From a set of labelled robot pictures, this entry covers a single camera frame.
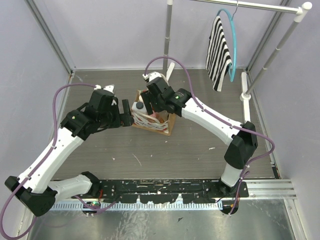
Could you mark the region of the pink cap lotion bottle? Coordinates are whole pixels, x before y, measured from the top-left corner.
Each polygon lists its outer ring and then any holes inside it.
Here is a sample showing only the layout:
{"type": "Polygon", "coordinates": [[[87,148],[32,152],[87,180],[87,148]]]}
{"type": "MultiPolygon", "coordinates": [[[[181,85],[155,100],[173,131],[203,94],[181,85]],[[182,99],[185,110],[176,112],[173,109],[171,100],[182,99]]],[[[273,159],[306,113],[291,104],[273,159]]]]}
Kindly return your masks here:
{"type": "Polygon", "coordinates": [[[162,117],[159,115],[158,112],[153,112],[153,113],[150,115],[150,117],[155,118],[155,119],[157,119],[157,120],[159,120],[159,121],[162,121],[162,120],[163,120],[162,117]]]}

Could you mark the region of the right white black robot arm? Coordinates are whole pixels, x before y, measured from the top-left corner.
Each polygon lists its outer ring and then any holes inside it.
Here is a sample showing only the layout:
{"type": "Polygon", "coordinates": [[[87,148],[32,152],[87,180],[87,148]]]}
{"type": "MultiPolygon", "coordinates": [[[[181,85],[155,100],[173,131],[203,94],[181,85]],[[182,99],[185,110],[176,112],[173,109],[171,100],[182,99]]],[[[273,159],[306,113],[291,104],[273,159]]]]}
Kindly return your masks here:
{"type": "Polygon", "coordinates": [[[231,197],[236,191],[241,172],[258,147],[255,125],[225,117],[203,104],[186,89],[174,91],[159,72],[143,74],[147,89],[141,93],[147,113],[166,111],[193,121],[227,145],[226,166],[219,179],[219,191],[231,197]]]}

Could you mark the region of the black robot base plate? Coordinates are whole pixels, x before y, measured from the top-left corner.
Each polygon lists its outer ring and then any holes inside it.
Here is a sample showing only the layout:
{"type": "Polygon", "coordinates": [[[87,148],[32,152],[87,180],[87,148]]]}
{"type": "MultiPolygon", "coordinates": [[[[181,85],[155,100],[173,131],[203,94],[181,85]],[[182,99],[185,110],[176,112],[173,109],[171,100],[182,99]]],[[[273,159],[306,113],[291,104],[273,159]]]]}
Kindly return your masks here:
{"type": "Polygon", "coordinates": [[[179,197],[183,204],[209,204],[216,199],[249,197],[247,184],[242,182],[229,189],[217,179],[105,179],[94,194],[82,193],[82,199],[102,198],[104,203],[164,204],[175,203],[179,197]]]}

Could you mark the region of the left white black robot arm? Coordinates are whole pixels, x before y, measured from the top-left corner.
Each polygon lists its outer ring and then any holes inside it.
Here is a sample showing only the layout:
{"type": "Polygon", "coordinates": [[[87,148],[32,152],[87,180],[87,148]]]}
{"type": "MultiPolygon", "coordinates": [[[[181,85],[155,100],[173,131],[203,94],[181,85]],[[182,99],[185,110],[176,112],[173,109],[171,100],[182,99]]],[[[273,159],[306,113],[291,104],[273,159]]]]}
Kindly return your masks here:
{"type": "Polygon", "coordinates": [[[40,156],[19,176],[9,176],[5,186],[36,217],[46,214],[64,199],[86,195],[95,198],[101,190],[100,180],[85,171],[76,177],[54,182],[53,176],[70,154],[90,135],[119,127],[130,127],[134,120],[127,99],[119,100],[114,86],[93,86],[88,102],[68,112],[54,125],[54,136],[40,156]]]}

